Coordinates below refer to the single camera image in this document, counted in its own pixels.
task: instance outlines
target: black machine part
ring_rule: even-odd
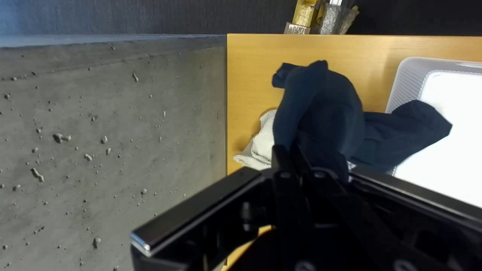
[[[133,269],[213,269],[246,240],[230,269],[480,269],[480,209],[362,168],[341,183],[296,148],[273,156],[135,228]]]

